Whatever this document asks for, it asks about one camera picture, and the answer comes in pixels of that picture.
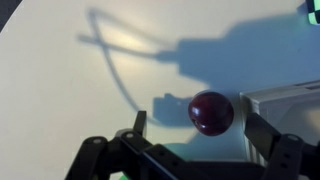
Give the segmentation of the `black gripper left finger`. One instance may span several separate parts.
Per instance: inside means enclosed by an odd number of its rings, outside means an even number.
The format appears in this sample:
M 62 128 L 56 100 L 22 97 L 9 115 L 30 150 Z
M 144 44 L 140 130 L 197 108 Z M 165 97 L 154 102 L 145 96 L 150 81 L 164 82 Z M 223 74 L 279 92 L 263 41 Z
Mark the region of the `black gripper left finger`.
M 133 130 L 141 136 L 146 134 L 147 112 L 138 111 L 134 122 Z

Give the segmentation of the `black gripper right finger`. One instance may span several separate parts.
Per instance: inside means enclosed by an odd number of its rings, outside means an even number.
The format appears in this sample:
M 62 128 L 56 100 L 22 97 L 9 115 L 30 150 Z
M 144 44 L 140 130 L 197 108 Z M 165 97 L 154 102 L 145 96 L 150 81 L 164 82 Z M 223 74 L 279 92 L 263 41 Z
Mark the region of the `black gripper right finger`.
M 269 160 L 281 134 L 257 113 L 247 116 L 244 134 L 249 142 L 250 158 Z

